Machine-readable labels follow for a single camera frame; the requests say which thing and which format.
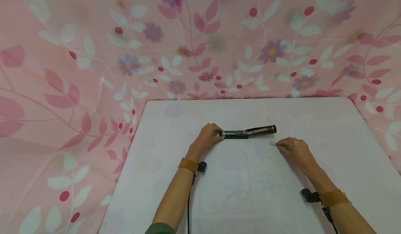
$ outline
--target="pink backdrop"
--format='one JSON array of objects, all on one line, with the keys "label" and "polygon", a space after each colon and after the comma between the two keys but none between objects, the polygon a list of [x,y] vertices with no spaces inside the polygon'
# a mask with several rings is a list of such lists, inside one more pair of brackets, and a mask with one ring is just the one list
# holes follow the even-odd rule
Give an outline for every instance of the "pink backdrop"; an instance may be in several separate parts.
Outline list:
[{"label": "pink backdrop", "polygon": [[401,171],[400,8],[0,0],[0,232],[97,233],[147,100],[346,96]]}]

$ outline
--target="white table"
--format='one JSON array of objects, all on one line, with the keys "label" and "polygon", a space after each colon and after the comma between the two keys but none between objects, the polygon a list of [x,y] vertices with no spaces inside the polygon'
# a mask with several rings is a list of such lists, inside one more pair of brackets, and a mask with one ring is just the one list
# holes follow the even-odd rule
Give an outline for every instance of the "white table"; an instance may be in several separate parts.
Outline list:
[{"label": "white table", "polygon": [[[206,123],[224,130],[276,125],[277,133],[227,139],[203,159],[192,189],[192,234],[334,233],[309,182],[270,141],[304,139],[320,165],[380,234],[400,233],[401,177],[344,97],[150,101],[100,230],[142,234],[181,157]],[[187,233],[187,213],[177,233]]]}]

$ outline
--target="wrist band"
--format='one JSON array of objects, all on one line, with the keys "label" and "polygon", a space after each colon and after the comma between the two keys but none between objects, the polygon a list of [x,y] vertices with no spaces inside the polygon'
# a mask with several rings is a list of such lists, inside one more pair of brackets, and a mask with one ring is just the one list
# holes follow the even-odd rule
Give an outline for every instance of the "wrist band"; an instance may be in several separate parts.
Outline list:
[{"label": "wrist band", "polygon": [[325,192],[319,195],[319,197],[325,207],[331,207],[340,203],[351,203],[346,195],[339,189]]},{"label": "wrist band", "polygon": [[193,171],[193,173],[196,173],[198,171],[198,164],[187,158],[181,159],[181,163],[178,168],[180,167],[187,168],[188,170]]}]

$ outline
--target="cloth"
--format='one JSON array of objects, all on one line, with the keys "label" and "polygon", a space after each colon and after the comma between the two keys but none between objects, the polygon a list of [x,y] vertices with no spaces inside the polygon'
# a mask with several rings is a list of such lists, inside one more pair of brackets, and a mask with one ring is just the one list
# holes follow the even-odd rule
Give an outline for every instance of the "cloth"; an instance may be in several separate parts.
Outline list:
[{"label": "cloth", "polygon": [[175,234],[173,228],[165,223],[151,224],[145,234]]}]

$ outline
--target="black stapler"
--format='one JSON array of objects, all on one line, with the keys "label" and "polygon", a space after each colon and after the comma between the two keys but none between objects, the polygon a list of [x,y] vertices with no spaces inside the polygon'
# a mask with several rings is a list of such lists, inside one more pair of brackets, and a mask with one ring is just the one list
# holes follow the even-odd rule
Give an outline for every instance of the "black stapler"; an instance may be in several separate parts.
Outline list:
[{"label": "black stapler", "polygon": [[250,137],[269,135],[277,133],[277,128],[275,125],[250,128],[244,131],[222,131],[220,132],[220,137],[224,139],[248,139]]}]

